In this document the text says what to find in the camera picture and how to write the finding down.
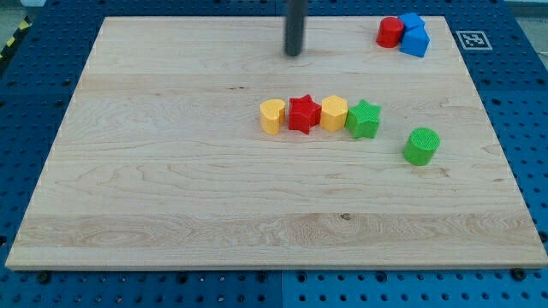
metal rod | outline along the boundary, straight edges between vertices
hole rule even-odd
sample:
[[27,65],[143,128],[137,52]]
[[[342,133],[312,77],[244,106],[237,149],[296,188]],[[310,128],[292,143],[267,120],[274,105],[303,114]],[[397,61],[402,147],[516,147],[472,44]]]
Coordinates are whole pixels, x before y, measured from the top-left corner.
[[299,56],[302,51],[307,11],[307,0],[288,0],[284,45],[285,53],[288,56]]

yellow hexagonal block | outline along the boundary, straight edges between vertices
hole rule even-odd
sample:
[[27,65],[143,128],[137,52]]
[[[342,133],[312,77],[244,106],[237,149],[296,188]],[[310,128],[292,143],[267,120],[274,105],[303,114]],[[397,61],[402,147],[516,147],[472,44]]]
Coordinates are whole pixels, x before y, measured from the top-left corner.
[[265,133],[276,135],[285,121],[285,102],[282,99],[269,99],[260,105],[260,126]]
[[337,95],[331,95],[322,100],[322,118],[319,125],[330,132],[344,127],[348,114],[348,102]]

red star block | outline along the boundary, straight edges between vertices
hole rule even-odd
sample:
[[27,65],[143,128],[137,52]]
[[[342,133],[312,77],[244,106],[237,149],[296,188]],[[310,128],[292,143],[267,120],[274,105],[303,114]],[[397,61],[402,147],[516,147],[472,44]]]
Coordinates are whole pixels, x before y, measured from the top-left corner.
[[289,99],[289,129],[310,133],[310,127],[319,124],[322,106],[314,103],[310,95]]

green block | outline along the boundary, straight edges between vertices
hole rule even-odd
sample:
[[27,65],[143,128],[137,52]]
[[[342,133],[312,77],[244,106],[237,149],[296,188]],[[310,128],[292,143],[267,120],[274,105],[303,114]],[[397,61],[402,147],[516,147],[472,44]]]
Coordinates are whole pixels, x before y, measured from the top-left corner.
[[380,124],[378,118],[380,110],[380,106],[370,104],[362,99],[355,107],[348,109],[344,126],[352,132],[354,139],[361,137],[375,138]]
[[409,135],[409,139],[403,148],[403,157],[415,166],[427,165],[440,144],[436,132],[426,127],[416,128]]

blue pegboard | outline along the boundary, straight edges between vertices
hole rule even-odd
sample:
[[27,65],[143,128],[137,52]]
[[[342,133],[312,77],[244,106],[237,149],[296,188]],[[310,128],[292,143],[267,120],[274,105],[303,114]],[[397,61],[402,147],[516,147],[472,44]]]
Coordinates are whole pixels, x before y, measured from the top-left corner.
[[[50,0],[0,79],[0,307],[548,306],[548,269],[14,273],[3,267],[103,18],[283,15],[274,0]],[[311,15],[443,15],[483,31],[457,42],[533,221],[548,232],[548,72],[500,0],[313,0]]]

